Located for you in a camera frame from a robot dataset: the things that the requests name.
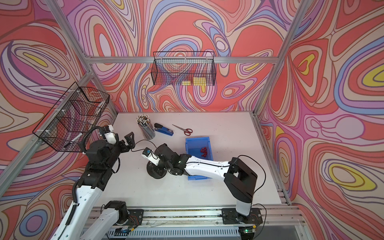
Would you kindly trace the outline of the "blue plastic bin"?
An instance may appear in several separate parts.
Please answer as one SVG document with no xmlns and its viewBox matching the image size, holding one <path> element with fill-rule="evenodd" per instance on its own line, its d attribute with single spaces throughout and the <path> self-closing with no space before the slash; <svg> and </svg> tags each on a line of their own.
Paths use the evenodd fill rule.
<svg viewBox="0 0 384 240">
<path fill-rule="evenodd" d="M 185 148 L 189 155 L 203 160 L 214 160 L 209 137 L 186 138 Z"/>
</svg>

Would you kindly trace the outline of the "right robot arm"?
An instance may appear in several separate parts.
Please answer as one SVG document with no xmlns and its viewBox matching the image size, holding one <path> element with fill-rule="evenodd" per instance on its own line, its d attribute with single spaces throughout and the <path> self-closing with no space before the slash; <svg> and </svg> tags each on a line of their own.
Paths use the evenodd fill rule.
<svg viewBox="0 0 384 240">
<path fill-rule="evenodd" d="M 239 156 L 225 162 L 209 161 L 189 154 L 178 155 L 167 144 L 155 151 L 147 148 L 142 156 L 149 161 L 147 173 L 154 179 L 161 179 L 169 173 L 173 176 L 203 176 L 224 182 L 237 201 L 232 213 L 228 208 L 222 209 L 224 224 L 262 223 L 251 213 L 253 197 L 258 190 L 258 175 Z"/>
</svg>

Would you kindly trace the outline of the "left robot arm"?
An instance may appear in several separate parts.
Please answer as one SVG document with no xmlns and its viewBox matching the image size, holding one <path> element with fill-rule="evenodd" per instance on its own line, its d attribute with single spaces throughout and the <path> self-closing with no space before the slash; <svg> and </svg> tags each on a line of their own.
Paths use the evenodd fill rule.
<svg viewBox="0 0 384 240">
<path fill-rule="evenodd" d="M 73 185 L 73 201 L 53 234 L 53 240 L 101 240 L 113 225 L 128 223 L 130 212 L 126 203 L 110 201 L 91 227 L 83 230 L 111 176 L 118 172 L 113 167 L 121 165 L 120 154 L 129 152 L 135 146 L 133 132 L 120 140 L 112 126 L 96 126 L 84 134 L 80 148 L 89 161 L 84 173 Z"/>
</svg>

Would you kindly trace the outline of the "black round screw base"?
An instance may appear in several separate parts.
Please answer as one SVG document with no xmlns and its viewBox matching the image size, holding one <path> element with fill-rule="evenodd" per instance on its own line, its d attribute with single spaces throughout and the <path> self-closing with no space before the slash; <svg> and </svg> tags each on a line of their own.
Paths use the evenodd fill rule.
<svg viewBox="0 0 384 240">
<path fill-rule="evenodd" d="M 157 166 L 152 162 L 147 163 L 147 173 L 154 179 L 163 178 L 168 172 L 164 164 L 159 163 Z"/>
</svg>

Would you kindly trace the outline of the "metal pen cup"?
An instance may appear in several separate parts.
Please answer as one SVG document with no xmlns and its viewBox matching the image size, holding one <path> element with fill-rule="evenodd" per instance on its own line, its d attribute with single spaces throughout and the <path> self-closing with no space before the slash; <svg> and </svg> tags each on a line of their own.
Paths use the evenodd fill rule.
<svg viewBox="0 0 384 240">
<path fill-rule="evenodd" d="M 139 115 L 137 117 L 137 123 L 142 130 L 145 139 L 152 140 L 156 136 L 155 129 L 148 115 Z"/>
</svg>

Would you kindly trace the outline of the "blue black stapler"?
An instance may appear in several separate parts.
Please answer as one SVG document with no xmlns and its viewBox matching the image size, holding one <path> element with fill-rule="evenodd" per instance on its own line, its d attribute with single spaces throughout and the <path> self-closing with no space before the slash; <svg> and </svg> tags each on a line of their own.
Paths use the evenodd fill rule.
<svg viewBox="0 0 384 240">
<path fill-rule="evenodd" d="M 166 127 L 164 127 L 163 125 L 161 124 L 158 124 L 158 123 L 155 123 L 154 124 L 154 128 L 155 128 L 155 131 L 156 132 L 159 132 L 159 133 L 162 133 L 162 134 L 165 134 L 167 136 L 173 136 L 174 135 L 174 132 Z"/>
</svg>

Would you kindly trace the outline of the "white marker in basket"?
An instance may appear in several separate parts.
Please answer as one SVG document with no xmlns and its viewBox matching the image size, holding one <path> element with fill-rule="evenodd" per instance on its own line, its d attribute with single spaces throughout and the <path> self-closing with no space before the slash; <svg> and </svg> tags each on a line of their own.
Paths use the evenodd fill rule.
<svg viewBox="0 0 384 240">
<path fill-rule="evenodd" d="M 69 145 L 76 143 L 77 139 L 79 139 L 82 135 L 83 135 L 82 133 L 79 133 L 75 138 L 73 138 L 71 141 L 65 144 L 64 148 L 67 148 Z"/>
</svg>

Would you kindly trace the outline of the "yellow sticky note pad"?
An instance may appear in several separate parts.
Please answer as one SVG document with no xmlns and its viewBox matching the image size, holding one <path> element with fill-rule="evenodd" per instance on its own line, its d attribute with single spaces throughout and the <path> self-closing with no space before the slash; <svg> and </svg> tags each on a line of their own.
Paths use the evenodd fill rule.
<svg viewBox="0 0 384 240">
<path fill-rule="evenodd" d="M 203 77 L 193 77 L 193 85 L 194 86 L 206 86 L 207 79 Z"/>
</svg>

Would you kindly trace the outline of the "red handled scissors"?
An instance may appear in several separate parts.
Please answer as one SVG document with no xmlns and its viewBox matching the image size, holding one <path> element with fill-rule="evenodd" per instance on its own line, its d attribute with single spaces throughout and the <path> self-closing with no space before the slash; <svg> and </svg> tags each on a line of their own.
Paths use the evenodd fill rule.
<svg viewBox="0 0 384 240">
<path fill-rule="evenodd" d="M 185 136 L 190 136 L 193 133 L 192 129 L 189 129 L 189 128 L 185 129 L 185 128 L 179 127 L 177 125 L 173 125 L 173 126 L 176 127 L 177 129 L 183 131 Z"/>
</svg>

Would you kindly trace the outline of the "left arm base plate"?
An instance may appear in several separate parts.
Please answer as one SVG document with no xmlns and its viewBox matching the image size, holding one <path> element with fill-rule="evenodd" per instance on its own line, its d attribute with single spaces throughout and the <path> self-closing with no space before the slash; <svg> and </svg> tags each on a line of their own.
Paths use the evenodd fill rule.
<svg viewBox="0 0 384 240">
<path fill-rule="evenodd" d="M 118 220 L 114 226 L 140 226 L 143 222 L 143 215 L 143 209 L 128 209 L 125 213 L 118 210 Z"/>
</svg>

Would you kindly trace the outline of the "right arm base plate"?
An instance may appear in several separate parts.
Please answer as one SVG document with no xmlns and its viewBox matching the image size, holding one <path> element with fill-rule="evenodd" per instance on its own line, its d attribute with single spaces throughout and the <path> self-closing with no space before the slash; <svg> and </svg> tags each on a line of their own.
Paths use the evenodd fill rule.
<svg viewBox="0 0 384 240">
<path fill-rule="evenodd" d="M 225 225 L 252 224 L 259 226 L 264 222 L 259 208 L 251 208 L 250 214 L 247 216 L 239 214 L 235 208 L 224 208 L 219 217 L 222 218 Z"/>
</svg>

